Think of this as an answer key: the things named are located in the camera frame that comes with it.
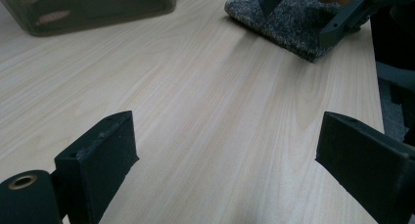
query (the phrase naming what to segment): wooden table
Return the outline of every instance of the wooden table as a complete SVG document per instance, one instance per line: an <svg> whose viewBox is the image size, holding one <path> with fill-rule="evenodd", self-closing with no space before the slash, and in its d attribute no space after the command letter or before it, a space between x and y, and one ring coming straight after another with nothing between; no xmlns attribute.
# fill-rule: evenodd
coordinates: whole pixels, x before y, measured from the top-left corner
<svg viewBox="0 0 415 224"><path fill-rule="evenodd" d="M0 7L0 180L133 111L138 156L101 223L373 223L315 158L324 111L382 131L369 23L317 64L226 0L38 38Z"/></svg>

